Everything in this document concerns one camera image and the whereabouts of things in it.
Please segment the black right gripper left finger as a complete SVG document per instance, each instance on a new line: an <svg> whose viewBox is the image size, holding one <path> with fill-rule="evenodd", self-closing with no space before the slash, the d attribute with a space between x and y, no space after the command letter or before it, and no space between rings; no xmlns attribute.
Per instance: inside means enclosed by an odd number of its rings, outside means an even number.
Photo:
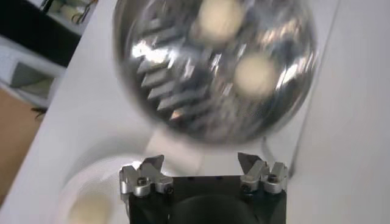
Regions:
<svg viewBox="0 0 390 224"><path fill-rule="evenodd" d="M164 160L163 155L157 155L146 158L137 169L131 165L123 166L119 171L121 198L128 198L131 194L146 197L152 189L159 194L171 194L174 180L162 174Z"/></svg>

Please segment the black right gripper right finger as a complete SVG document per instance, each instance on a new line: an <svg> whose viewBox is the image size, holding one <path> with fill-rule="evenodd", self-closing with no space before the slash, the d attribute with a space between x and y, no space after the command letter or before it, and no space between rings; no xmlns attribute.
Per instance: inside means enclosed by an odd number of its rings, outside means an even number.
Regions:
<svg viewBox="0 0 390 224"><path fill-rule="evenodd" d="M270 169L268 163L257 155L238 152L238 161L244 172L239 177L240 187L245 194L263 189L269 194L280 194L287 190L288 168L275 162Z"/></svg>

